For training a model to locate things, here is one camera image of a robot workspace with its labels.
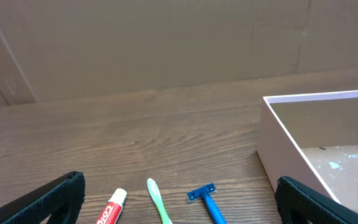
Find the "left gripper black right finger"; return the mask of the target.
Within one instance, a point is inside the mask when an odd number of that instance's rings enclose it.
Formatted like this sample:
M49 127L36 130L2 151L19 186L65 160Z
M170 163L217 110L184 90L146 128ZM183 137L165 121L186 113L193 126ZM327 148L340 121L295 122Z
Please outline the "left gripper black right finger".
M358 224L358 213L289 176L278 179L275 201L285 224Z

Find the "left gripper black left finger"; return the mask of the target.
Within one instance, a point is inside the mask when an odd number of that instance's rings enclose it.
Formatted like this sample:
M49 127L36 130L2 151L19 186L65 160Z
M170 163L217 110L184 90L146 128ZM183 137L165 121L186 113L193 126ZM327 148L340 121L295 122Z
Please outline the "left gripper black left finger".
M0 223L75 223L84 201L84 174L71 171L0 207Z

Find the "red white toothpaste tube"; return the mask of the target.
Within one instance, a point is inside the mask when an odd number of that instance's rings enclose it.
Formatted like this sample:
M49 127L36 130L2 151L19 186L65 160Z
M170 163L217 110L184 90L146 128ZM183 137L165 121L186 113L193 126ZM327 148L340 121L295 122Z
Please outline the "red white toothpaste tube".
M116 224L127 196L124 189L116 189L99 215L96 224Z

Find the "blue disposable razor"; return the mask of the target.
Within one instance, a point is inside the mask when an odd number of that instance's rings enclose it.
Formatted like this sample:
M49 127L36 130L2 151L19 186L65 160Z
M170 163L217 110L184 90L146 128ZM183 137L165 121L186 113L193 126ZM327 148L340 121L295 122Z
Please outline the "blue disposable razor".
M187 200L189 203L195 202L198 199L202 199L205 207L212 218L214 224L226 224L224 216L222 215L220 209L214 202L211 194L216 192L216 187L213 183L200 187L196 190L192 190L187 193Z

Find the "green white toothbrush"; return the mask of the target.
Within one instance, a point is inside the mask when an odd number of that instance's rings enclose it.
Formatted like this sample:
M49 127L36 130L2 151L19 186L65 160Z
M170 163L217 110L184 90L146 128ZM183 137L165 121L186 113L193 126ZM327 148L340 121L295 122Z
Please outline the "green white toothbrush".
M157 207L157 210L160 214L162 223L163 224L173 224L171 219L168 216L168 213L165 210L159 188L153 179L151 179L151 178L147 179L147 188L148 188L151 199L153 200L155 206Z

